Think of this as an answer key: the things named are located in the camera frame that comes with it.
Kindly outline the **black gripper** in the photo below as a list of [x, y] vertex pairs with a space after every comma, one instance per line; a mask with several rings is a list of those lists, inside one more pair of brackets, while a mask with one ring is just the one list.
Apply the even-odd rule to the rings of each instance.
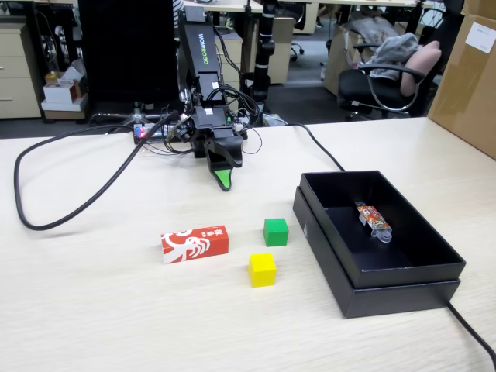
[[197, 108], [192, 114], [193, 138], [212, 137], [205, 145], [205, 155], [210, 174], [223, 191], [232, 187], [234, 167], [242, 167], [243, 138], [235, 134], [232, 124], [228, 124], [223, 107]]

